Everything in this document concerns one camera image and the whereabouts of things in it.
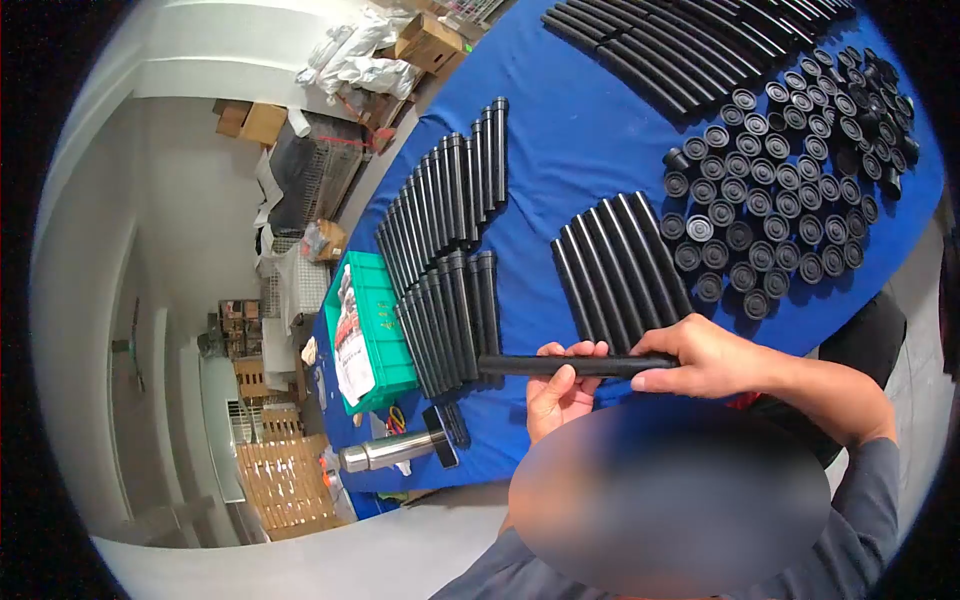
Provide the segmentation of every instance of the forearm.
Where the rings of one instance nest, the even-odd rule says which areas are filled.
[[[772,350],[768,360],[770,365],[759,374],[756,391],[792,405],[838,443],[860,445],[876,438],[897,441],[893,405],[866,374]]]

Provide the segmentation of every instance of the gray sleeve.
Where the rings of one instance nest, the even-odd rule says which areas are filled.
[[[534,556],[511,527],[467,572],[431,596],[431,600],[524,598],[599,600],[612,598],[566,578]]]

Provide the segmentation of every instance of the white wall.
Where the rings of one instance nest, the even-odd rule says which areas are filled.
[[[293,540],[162,550],[94,539],[138,599],[395,598],[422,600],[496,539],[507,486],[441,492],[424,504]]]

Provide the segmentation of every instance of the person's left hand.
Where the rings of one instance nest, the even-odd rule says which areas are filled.
[[[564,349],[551,342],[537,350],[537,356],[606,356],[606,342],[580,342]],[[593,410],[593,393],[599,377],[578,377],[570,365],[560,367],[552,377],[534,376],[527,382],[527,431],[530,445],[564,423]]]

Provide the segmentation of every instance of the person's right hand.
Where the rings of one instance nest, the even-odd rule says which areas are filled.
[[[755,391],[760,376],[779,354],[737,337],[693,313],[677,324],[647,331],[631,354],[666,352],[677,357],[676,369],[651,369],[631,381],[638,392],[723,397]]]

